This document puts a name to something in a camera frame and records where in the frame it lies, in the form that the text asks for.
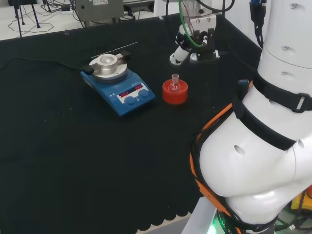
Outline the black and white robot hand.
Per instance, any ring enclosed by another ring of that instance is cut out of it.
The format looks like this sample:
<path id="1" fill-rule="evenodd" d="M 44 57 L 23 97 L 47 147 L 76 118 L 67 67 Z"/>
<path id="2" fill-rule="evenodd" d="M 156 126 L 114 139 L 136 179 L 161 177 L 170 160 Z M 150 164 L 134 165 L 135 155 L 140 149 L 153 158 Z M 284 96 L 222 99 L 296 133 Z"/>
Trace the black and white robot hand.
<path id="1" fill-rule="evenodd" d="M 215 45 L 217 19 L 215 14 L 201 17 L 183 17 L 175 37 L 177 49 L 170 55 L 170 62 L 180 66 L 186 59 L 191 63 L 215 61 L 219 52 Z"/>

